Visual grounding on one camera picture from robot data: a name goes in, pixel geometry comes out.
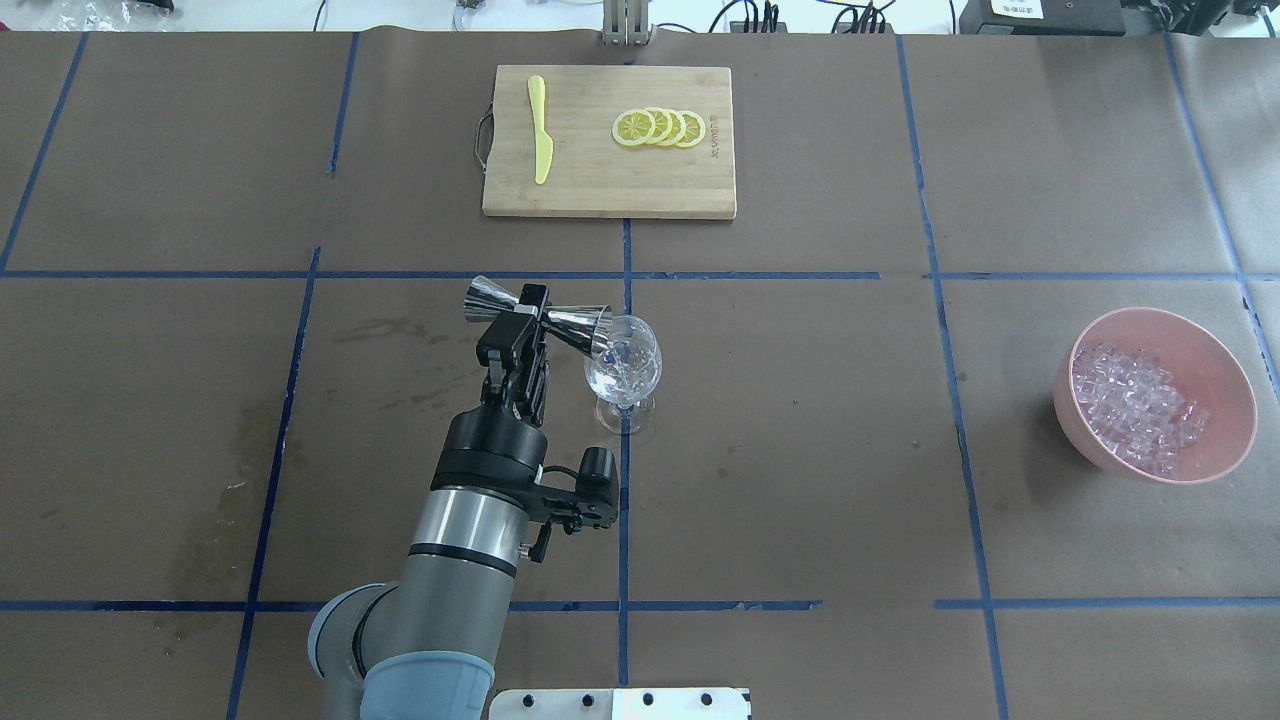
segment silver cylinder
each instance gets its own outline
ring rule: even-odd
[[[413,544],[479,552],[515,566],[527,524],[525,510],[508,500],[447,487],[426,496]]]
[[[609,343],[613,309],[608,305],[566,305],[547,309],[547,331],[588,357]]]
[[[470,323],[488,323],[503,310],[512,310],[520,299],[484,275],[476,275],[462,300],[462,315]]]

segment wine glass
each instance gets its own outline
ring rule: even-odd
[[[614,315],[604,350],[584,363],[596,395],[595,419],[613,434],[634,433],[653,415],[662,351],[653,328],[635,315]]]

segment yellow knife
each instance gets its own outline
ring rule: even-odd
[[[547,182],[552,172],[552,152],[556,143],[547,135],[547,81],[543,76],[529,78],[529,105],[534,109],[534,182]]]

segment bamboo cutting board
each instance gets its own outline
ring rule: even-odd
[[[547,81],[550,174],[534,183],[529,77]],[[622,147],[618,114],[658,105],[707,120],[689,149]],[[728,68],[498,65],[485,215],[728,220],[737,214],[733,90]]]

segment metal handle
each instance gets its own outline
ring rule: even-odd
[[[485,149],[484,155],[481,155],[480,143],[484,138],[485,124],[489,126],[489,147]],[[492,150],[493,150],[493,102],[489,104],[489,109],[484,111],[484,115],[480,117],[480,122],[476,123],[476,142],[474,151],[476,154],[476,161],[480,163],[480,174],[489,173],[489,152]]]

